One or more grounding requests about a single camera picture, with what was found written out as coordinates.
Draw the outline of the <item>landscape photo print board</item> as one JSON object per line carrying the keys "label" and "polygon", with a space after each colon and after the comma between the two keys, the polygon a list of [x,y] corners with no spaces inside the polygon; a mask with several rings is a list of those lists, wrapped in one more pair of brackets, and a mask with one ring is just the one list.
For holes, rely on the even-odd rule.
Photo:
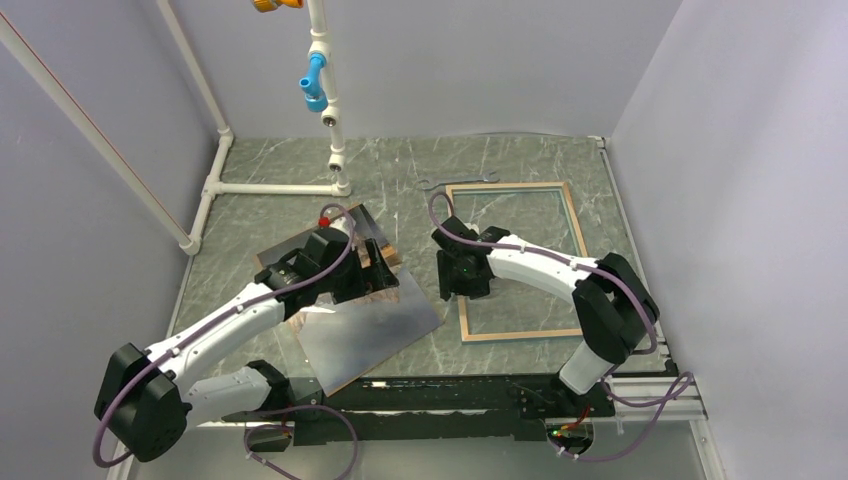
{"label": "landscape photo print board", "polygon": [[340,304],[322,294],[315,305],[284,323],[302,352],[299,360],[286,362],[298,396],[319,391],[334,395],[442,324],[366,207],[357,204],[350,213],[363,264],[369,264],[364,241],[373,239],[399,285]]}

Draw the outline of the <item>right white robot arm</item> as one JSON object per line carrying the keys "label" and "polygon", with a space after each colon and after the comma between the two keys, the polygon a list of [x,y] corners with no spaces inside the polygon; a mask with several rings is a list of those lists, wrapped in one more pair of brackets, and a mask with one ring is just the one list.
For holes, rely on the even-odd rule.
{"label": "right white robot arm", "polygon": [[529,243],[510,231],[477,232],[451,216],[431,234],[438,246],[440,296],[477,299],[494,279],[516,281],[569,302],[582,342],[565,361],[551,388],[557,411],[574,415],[585,407],[602,377],[640,353],[653,339],[660,309],[630,263],[609,253],[576,257]]}

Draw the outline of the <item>blue wooden picture frame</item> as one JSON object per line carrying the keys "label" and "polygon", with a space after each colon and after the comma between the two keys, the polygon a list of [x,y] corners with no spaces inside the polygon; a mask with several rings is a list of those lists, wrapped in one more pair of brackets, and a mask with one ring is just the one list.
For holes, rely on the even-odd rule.
{"label": "blue wooden picture frame", "polygon": [[[513,195],[552,192],[562,204],[567,220],[567,233],[576,248],[576,255],[567,255],[545,249],[542,253],[531,250],[533,246],[515,235],[508,235],[493,250],[495,277],[517,281],[524,285],[545,291],[560,299],[570,301],[577,282],[588,277],[579,269],[581,265],[594,263],[588,252],[582,234],[570,188],[565,182],[503,183],[503,184],[458,184],[448,185],[446,194],[454,202],[459,195]],[[473,333],[468,317],[467,296],[457,297],[459,310],[460,337],[464,343],[482,343],[499,341],[542,340],[554,338],[580,337],[582,331],[577,328],[525,330],[496,333]]]}

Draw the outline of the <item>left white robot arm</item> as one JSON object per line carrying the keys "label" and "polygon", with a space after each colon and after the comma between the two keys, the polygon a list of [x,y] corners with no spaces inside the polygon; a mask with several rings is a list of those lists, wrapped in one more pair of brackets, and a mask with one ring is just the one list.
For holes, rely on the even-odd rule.
{"label": "left white robot arm", "polygon": [[234,373],[203,373],[258,334],[316,303],[357,300],[398,286],[373,238],[357,241],[319,227],[304,246],[260,270],[244,289],[187,330],[141,349],[127,343],[110,357],[94,414],[96,437],[111,431],[142,462],[158,458],[194,426],[241,412],[264,420],[292,402],[290,381],[264,360]]}

